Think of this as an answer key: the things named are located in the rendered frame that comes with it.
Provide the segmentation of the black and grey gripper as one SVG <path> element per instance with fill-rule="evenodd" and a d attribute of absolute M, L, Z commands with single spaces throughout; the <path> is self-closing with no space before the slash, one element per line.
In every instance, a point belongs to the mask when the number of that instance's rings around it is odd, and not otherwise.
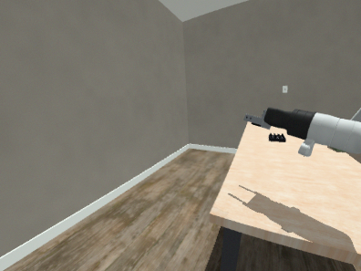
<path fill-rule="evenodd" d="M 339 118 L 321 113 L 295 109 L 284 111 L 268 108 L 262 117 L 245 114 L 245 121 L 269 130 L 271 126 L 286 130 L 287 135 L 304 140 L 298 153 L 310 157 L 315 144 L 330 146 Z"/>

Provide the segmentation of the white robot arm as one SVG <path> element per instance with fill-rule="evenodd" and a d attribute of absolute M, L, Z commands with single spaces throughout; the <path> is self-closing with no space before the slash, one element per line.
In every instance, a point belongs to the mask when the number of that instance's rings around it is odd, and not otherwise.
<path fill-rule="evenodd" d="M 361 109 L 351 120 L 340 119 L 330 147 L 350 153 L 361 153 Z"/>

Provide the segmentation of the black knob box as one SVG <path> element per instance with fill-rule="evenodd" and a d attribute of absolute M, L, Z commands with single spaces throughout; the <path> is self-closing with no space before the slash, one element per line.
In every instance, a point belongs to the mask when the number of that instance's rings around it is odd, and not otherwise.
<path fill-rule="evenodd" d="M 277 138 L 276 138 L 276 136 L 277 136 Z M 280 136 L 279 133 L 277 133 L 277 135 L 275 135 L 275 133 L 274 133 L 274 136 L 271 134 L 271 137 L 270 137 L 270 134 L 269 134 L 269 141 L 283 141 L 283 142 L 286 142 L 286 138 L 285 138 L 285 136 L 283 134 Z"/>

